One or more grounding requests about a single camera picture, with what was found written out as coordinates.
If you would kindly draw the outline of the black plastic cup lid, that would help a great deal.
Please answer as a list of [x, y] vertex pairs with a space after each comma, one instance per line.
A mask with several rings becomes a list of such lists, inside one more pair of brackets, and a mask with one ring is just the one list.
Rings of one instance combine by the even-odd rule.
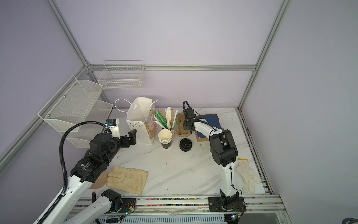
[[188, 138], [183, 138], [180, 140], [180, 150], [183, 152], [188, 152], [192, 149], [193, 143]]

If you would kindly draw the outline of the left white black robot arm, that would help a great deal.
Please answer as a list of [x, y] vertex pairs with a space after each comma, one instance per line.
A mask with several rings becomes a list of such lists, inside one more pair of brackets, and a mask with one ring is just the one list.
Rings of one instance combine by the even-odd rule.
[[[85, 156], [68, 173], [63, 153], [64, 142], [74, 129], [87, 124], [100, 125], [103, 127], [103, 132], [97, 134], [90, 141], [89, 149]], [[119, 133], [115, 132], [117, 124], [118, 122], [114, 119], [109, 119], [104, 124], [97, 121], [84, 121], [70, 127], [63, 134], [59, 145], [63, 187], [35, 221], [36, 224], [87, 224], [107, 212], [112, 214], [120, 213], [121, 217], [118, 221], [121, 222], [134, 212], [135, 200], [123, 203], [121, 194], [108, 189], [98, 199], [95, 199], [90, 206], [70, 220], [66, 220], [78, 200], [106, 171], [118, 151], [123, 147], [127, 148], [137, 143], [136, 129], [129, 131], [127, 135], [119, 135]]]

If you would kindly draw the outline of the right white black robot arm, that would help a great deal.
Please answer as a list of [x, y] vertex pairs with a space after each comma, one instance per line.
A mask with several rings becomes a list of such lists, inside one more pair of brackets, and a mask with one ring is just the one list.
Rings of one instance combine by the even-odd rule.
[[183, 101], [183, 113], [185, 116], [183, 128], [199, 132], [208, 138], [212, 158], [223, 168], [222, 188], [220, 189], [222, 209], [233, 210], [239, 202], [240, 193], [234, 187], [233, 167], [238, 151], [232, 133], [228, 129], [223, 130], [207, 122], [187, 101]]

